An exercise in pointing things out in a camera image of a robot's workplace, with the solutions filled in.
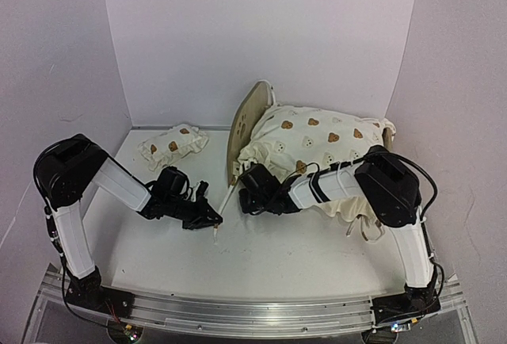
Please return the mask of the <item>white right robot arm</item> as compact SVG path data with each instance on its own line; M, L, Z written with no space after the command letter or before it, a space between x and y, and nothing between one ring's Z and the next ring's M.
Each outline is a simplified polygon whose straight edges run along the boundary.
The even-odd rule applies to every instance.
M244 213L276 215L349 197L364 197L376 219L392 233L405 272L404 291L372 301L375 321L405 322L440 310L443 267L429 248L421 203L419 165L376 145L352 161L335 162L326 169L303 166L283 181L260 163L251 163L238 178L239 201Z

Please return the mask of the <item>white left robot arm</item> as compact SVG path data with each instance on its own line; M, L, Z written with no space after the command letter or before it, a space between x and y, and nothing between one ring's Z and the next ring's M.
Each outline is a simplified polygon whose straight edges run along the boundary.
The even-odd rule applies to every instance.
M185 230L218 227L222 216L209 204L205 181L191 187L189 177L175 166L164 168L148 183L141 182L105 149L83 134L60 140L37 157L33 181L44 202L48 235L70 284L63 301L98 312L120 309L126 316L129 292L105 287L86 235L86 196L105 192L145 220L168 217Z

